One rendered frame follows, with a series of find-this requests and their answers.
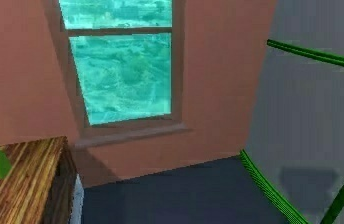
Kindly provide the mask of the brown framed window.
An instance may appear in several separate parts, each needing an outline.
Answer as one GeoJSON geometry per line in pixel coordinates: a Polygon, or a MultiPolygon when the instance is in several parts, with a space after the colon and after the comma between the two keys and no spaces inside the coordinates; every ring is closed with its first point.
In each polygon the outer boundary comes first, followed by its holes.
{"type": "Polygon", "coordinates": [[[187,0],[40,0],[82,150],[180,132],[187,0]]]}

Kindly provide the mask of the wooden top kitchen counter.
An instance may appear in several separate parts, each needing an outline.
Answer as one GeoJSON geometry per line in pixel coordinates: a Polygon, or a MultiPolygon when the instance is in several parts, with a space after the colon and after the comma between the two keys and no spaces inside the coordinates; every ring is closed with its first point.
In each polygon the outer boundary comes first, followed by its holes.
{"type": "Polygon", "coordinates": [[[0,179],[0,224],[69,224],[77,177],[67,138],[0,147],[11,162],[0,179]]]}

